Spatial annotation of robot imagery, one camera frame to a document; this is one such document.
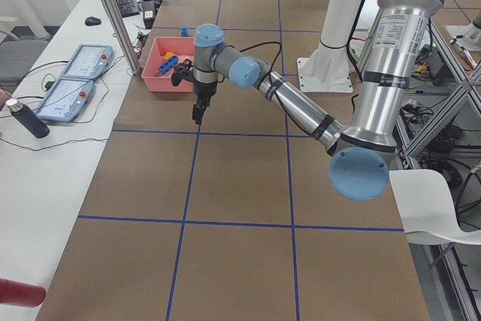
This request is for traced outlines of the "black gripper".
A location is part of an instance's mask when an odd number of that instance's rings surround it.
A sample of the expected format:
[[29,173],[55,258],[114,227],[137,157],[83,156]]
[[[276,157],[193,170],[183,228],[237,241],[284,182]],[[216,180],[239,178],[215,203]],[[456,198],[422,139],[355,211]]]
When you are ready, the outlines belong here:
[[207,110],[211,98],[216,94],[216,81],[212,83],[202,83],[194,80],[193,91],[197,96],[197,101],[192,108],[192,119],[197,124],[202,124],[204,112]]

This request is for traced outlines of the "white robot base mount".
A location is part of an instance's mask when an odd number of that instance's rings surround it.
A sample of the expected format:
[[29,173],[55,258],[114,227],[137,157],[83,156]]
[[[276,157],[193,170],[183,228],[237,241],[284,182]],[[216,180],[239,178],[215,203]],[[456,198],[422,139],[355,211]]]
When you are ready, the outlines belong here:
[[298,59],[302,92],[352,92],[347,51],[362,0],[329,0],[319,46]]

